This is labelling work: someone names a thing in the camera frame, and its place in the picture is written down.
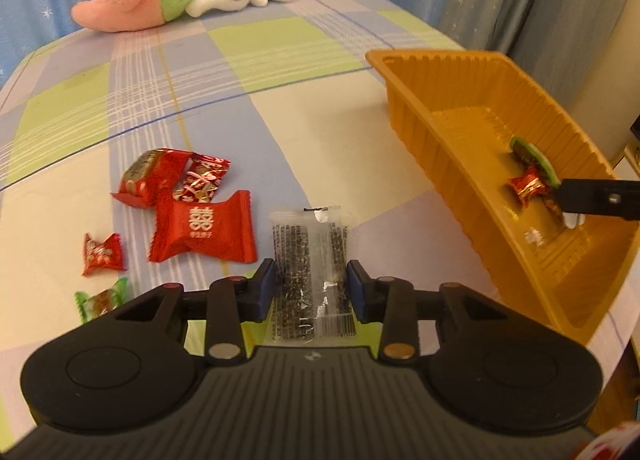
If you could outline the red foil candy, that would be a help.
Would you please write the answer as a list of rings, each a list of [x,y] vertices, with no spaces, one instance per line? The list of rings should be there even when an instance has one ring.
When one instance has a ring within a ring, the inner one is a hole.
[[[521,176],[509,179],[508,184],[523,207],[529,205],[530,199],[544,197],[550,193],[549,186],[544,183],[534,165],[527,167]]]

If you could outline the red double-happiness candy pack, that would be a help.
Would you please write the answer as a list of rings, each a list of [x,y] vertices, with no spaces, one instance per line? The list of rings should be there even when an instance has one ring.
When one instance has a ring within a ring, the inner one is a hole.
[[[236,191],[222,202],[188,202],[161,194],[148,260],[160,263],[187,252],[256,262],[250,192]]]

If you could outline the black seaweed snack packet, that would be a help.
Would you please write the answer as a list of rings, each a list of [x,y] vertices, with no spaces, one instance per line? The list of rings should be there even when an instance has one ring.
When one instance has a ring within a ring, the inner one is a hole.
[[[355,339],[346,287],[348,217],[328,206],[273,212],[270,222],[278,273],[271,342],[338,345]]]

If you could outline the small red candy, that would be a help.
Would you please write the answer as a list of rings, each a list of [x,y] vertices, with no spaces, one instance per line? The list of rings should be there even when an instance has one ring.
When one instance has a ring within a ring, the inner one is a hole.
[[[122,251],[122,239],[119,234],[112,234],[104,241],[94,240],[89,234],[85,235],[82,246],[82,261],[84,270],[82,275],[90,276],[102,269],[124,271],[125,257]]]

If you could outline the green candy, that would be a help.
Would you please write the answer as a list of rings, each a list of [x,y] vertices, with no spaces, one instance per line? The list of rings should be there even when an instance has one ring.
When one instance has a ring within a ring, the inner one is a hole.
[[[96,295],[88,295],[84,291],[76,291],[74,300],[79,312],[81,324],[87,324],[102,315],[123,306],[128,299],[128,279],[119,278],[112,287]]]

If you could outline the red shiny candy pack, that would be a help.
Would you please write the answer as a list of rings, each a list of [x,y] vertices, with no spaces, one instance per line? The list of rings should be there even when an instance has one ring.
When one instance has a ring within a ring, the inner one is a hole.
[[[191,156],[190,151],[180,149],[145,151],[122,175],[112,197],[137,209],[154,207],[160,192],[177,184]]]

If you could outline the silver foil snack pouch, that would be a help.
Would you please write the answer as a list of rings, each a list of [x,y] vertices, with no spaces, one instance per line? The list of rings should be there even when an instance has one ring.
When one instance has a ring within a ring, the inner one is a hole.
[[[544,197],[537,196],[542,200],[546,208],[569,229],[583,225],[586,220],[585,214],[568,213],[561,209],[558,200],[561,180],[546,155],[533,143],[519,136],[512,137],[510,150],[514,158],[524,167],[524,171],[530,165],[534,165],[538,169],[544,183],[549,186],[550,193],[548,195]]]

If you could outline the red patterned snack packet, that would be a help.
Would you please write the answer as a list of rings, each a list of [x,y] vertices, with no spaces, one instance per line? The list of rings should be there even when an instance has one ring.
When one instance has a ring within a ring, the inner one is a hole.
[[[228,159],[194,153],[172,195],[185,202],[212,202],[230,165]]]

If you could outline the orange plastic tray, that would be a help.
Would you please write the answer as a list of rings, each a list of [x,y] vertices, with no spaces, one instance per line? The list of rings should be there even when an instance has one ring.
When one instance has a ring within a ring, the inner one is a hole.
[[[564,225],[544,202],[521,203],[521,137],[563,179],[612,168],[565,110],[496,52],[372,50],[390,125],[462,227],[502,301],[580,343],[596,334],[637,261],[639,226],[590,214]]]

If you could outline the grey lace curtain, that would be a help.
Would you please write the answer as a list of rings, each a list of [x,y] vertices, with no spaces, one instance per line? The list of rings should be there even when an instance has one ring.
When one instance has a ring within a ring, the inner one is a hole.
[[[447,0],[439,28],[510,57],[561,105],[574,101],[628,0]]]

